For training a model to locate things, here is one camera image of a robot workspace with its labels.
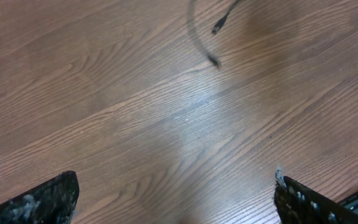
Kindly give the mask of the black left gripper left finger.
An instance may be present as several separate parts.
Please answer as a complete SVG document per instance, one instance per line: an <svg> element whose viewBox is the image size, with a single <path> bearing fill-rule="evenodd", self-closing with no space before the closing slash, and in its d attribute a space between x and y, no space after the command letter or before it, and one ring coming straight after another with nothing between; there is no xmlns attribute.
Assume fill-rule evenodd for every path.
<svg viewBox="0 0 358 224"><path fill-rule="evenodd" d="M70 224L80 188L69 170L0 204L0 224Z"/></svg>

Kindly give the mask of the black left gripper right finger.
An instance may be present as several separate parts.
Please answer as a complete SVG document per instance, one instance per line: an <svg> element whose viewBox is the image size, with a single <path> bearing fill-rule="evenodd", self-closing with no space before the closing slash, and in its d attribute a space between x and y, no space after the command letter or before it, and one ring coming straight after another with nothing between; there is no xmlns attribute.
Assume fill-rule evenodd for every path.
<svg viewBox="0 0 358 224"><path fill-rule="evenodd" d="M296 180L275 173L273 202L282 224L358 224L358 215Z"/></svg>

